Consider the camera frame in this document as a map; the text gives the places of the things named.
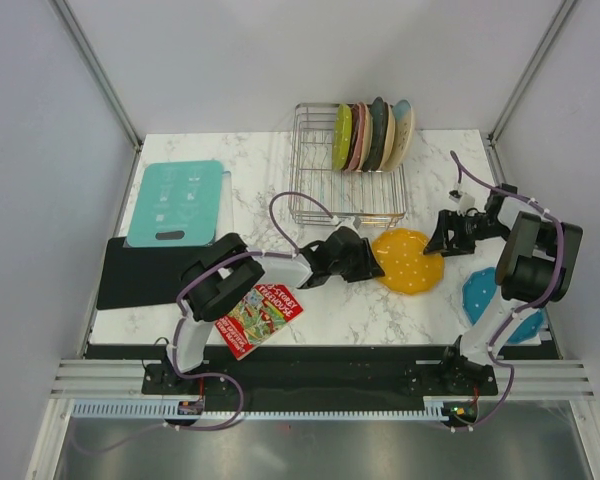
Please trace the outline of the orange polka dot plate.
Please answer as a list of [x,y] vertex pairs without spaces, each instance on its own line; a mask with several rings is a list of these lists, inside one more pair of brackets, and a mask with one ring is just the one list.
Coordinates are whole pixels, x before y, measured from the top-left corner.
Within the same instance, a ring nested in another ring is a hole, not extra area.
[[405,228],[387,230],[371,243],[373,255],[384,271],[377,281],[389,290],[416,295],[435,288],[443,279],[444,259],[440,254],[425,255],[429,238]]

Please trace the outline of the wire dish rack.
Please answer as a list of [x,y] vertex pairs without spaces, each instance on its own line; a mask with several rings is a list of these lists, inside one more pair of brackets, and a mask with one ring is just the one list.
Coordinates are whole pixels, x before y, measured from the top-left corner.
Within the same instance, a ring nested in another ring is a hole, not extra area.
[[288,199],[300,225],[329,222],[327,211],[354,216],[366,226],[390,228],[407,216],[408,196],[402,167],[389,172],[347,172],[331,168],[331,149],[338,105],[299,103],[294,111],[289,188],[311,196]]

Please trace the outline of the green polka dot plate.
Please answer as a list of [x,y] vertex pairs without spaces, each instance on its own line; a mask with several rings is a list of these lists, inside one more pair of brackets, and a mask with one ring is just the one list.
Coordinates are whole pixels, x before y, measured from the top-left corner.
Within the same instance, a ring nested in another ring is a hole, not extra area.
[[332,140],[332,169],[344,171],[347,167],[353,129],[352,108],[340,104],[336,112]]

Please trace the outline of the pink polka dot plate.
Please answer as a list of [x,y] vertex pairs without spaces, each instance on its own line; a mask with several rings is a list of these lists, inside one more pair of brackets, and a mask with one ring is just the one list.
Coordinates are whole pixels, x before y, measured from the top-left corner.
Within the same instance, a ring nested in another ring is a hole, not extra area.
[[353,125],[348,163],[346,166],[347,171],[357,170],[360,163],[366,122],[366,105],[363,102],[358,102],[352,107],[352,114]]

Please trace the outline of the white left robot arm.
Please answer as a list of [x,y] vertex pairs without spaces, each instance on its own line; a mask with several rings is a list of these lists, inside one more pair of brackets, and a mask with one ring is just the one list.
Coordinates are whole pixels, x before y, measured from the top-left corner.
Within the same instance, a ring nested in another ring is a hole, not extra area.
[[340,225],[327,239],[291,253],[257,250],[234,232],[204,247],[182,276],[184,285],[176,297],[181,318],[167,350],[165,382],[178,393],[196,388],[213,324],[255,286],[312,289],[333,276],[347,283],[385,276],[370,241],[352,226]]

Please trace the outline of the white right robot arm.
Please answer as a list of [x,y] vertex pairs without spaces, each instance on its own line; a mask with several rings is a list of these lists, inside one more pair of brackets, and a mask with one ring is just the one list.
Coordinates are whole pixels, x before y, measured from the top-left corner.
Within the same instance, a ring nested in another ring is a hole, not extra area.
[[451,194],[459,208],[439,212],[425,255],[470,255],[481,240],[505,241],[496,267],[472,274],[463,286],[465,308],[480,314],[445,349],[437,371],[440,386],[457,394],[472,383],[487,383],[499,351],[524,322],[565,296],[583,230],[557,220],[512,185],[492,189],[482,212],[470,196]]

